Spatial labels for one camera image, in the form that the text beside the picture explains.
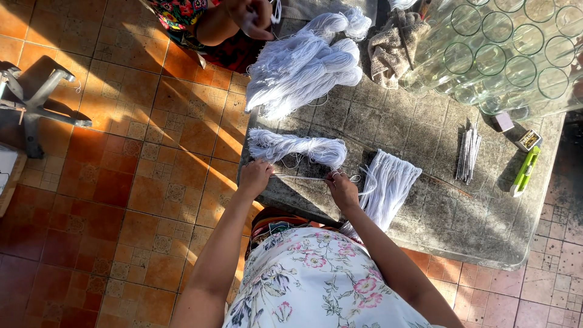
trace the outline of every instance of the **person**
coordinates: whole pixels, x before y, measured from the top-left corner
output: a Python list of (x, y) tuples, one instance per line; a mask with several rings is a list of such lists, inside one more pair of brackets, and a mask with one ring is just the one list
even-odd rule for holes
[(253, 221), (243, 280), (225, 315), (245, 218), (272, 172), (261, 160), (241, 168), (239, 188), (196, 260), (171, 328), (463, 328), (417, 265), (360, 208), (358, 189), (341, 169), (325, 182), (364, 247), (266, 208)]
[(238, 73), (253, 64), (273, 34), (268, 0), (141, 0), (170, 40), (207, 62)]

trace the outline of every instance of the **orange floor tile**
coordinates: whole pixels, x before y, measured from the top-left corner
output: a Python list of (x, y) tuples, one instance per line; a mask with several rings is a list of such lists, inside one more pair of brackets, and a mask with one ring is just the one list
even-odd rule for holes
[[(27, 162), (0, 224), (0, 327), (168, 326), (237, 188), (248, 78), (199, 67), (137, 1), (0, 0), (0, 21), (0, 59), (66, 67), (78, 82), (51, 98), (93, 121), (40, 122), (46, 156)], [(583, 328), (583, 213), (564, 180), (520, 270), (405, 250), (467, 328)]]

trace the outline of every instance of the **brown towel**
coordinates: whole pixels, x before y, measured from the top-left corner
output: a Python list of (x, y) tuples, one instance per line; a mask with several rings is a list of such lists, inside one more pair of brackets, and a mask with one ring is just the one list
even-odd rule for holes
[[(399, 17), (412, 62), (415, 58), (417, 42), (430, 26), (421, 21), (418, 13), (408, 12)], [(409, 69), (396, 20), (396, 16), (389, 17), (381, 31), (368, 42), (370, 75), (375, 83), (386, 89), (399, 88), (399, 78)]]

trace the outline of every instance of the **tabletop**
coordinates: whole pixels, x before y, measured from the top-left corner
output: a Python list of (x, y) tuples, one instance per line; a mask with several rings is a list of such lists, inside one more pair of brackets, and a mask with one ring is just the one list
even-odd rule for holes
[[(288, 26), (297, 28), (297, 22)], [(366, 41), (359, 46), (366, 72)], [(335, 86), (327, 96), (280, 121), (268, 121), (254, 110), (248, 129), (343, 139), (348, 153), (342, 168), (349, 176), (362, 175), (357, 182), (359, 190), (366, 178), (359, 166), (369, 165), (377, 149), (409, 161), (423, 169), (423, 174), (411, 188), (387, 235), (397, 245), (419, 252), (516, 270), (528, 258), (563, 119), (564, 114), (559, 114), (520, 122), (501, 134), (491, 127), (489, 117), (475, 107), (433, 91), (418, 97), (402, 89), (386, 90), (363, 75), (357, 86)], [(482, 144), (473, 180), (465, 185), (454, 179), (459, 144), (468, 124), (475, 122)], [(526, 192), (513, 198), (510, 186), (526, 158), (513, 141), (528, 129), (543, 137), (542, 153)], [(240, 166), (251, 160), (248, 132)], [(307, 158), (298, 163), (290, 155), (274, 167), (276, 173), (303, 177), (323, 177), (329, 170), (309, 163)], [(323, 224), (339, 226), (345, 220), (322, 181), (271, 178), (257, 200)]]

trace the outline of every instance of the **cardboard box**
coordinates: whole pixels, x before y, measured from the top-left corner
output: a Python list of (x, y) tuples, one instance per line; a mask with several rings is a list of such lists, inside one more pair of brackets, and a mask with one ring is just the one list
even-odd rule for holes
[(6, 213), (25, 163), (25, 152), (0, 143), (0, 218)]

